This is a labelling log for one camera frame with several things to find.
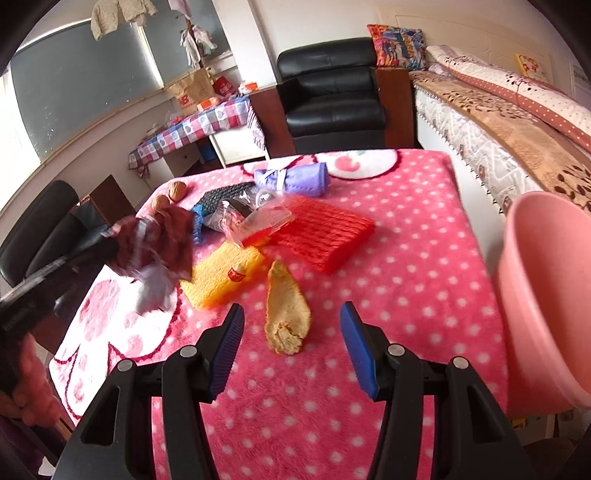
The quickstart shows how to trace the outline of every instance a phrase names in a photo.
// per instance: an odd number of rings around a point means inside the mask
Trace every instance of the white cabinet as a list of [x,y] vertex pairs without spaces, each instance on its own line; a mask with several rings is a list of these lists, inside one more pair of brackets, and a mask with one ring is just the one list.
[[155,190],[169,180],[182,177],[197,162],[205,163],[197,144],[191,143],[149,163],[150,176],[145,180]]
[[266,157],[267,152],[258,148],[248,127],[233,128],[209,137],[217,157],[224,167],[254,158]]

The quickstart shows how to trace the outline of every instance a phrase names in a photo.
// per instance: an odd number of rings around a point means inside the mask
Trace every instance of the brown patterned blanket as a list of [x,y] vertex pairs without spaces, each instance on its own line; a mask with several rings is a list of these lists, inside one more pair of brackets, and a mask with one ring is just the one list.
[[591,216],[591,161],[563,134],[517,105],[453,77],[432,72],[410,75],[415,86],[494,137],[542,188],[567,197]]

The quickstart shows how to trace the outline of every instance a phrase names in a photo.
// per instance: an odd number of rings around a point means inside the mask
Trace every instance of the table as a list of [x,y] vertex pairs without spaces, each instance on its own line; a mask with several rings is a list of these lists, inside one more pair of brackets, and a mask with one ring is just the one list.
[[[371,180],[331,179],[324,201],[375,219],[376,232],[333,275],[320,274],[280,247],[280,258],[300,283],[312,312],[302,353],[269,350],[263,333],[267,279],[262,276],[228,302],[243,305],[246,327],[226,391],[202,406],[222,480],[258,478],[365,479],[384,404],[359,388],[339,333],[339,308],[351,300],[365,322],[424,359],[447,363],[467,357],[505,408],[506,354],[502,321],[478,245],[462,210],[449,157],[399,151],[399,166]],[[215,187],[248,180],[239,167],[184,180],[189,207]],[[165,193],[165,184],[154,195]],[[151,199],[139,214],[151,211]],[[208,235],[194,260],[222,242]],[[178,290],[171,313],[144,318],[131,312],[137,283],[103,271],[86,306],[72,322],[51,376],[74,419],[79,419],[108,371],[122,358],[139,364],[166,359],[218,325],[228,305],[198,311]],[[158,478],[168,479],[161,402],[153,402]],[[426,400],[418,479],[433,455],[433,402]]]
[[130,170],[137,170],[142,177],[148,175],[146,166],[179,148],[196,142],[216,132],[242,126],[252,131],[254,143],[264,156],[265,136],[248,97],[238,97],[221,103],[204,112],[188,116],[181,122],[146,140],[129,154]]

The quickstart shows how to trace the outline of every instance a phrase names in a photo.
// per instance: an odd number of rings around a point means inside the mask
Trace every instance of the black leather armchair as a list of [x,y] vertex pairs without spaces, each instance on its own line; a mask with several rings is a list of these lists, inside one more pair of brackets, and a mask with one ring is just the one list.
[[277,87],[287,128],[299,154],[385,148],[370,38],[351,38],[287,50]]
[[[0,274],[11,287],[61,256],[93,244],[108,229],[92,202],[79,202],[74,188],[57,180],[27,207],[0,247]],[[56,302],[54,314],[63,322],[64,333],[100,269],[82,272],[80,281]]]

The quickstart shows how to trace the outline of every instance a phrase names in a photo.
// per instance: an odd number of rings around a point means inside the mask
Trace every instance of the chair backrest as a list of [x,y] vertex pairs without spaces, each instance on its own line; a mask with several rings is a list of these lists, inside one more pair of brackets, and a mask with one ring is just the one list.
[[79,201],[71,185],[56,180],[27,207],[0,247],[0,274],[10,286],[22,282],[32,265],[44,267],[80,239],[85,229],[69,213]]
[[371,38],[348,38],[287,50],[279,55],[282,79],[297,78],[309,97],[347,92],[374,92],[376,65]]

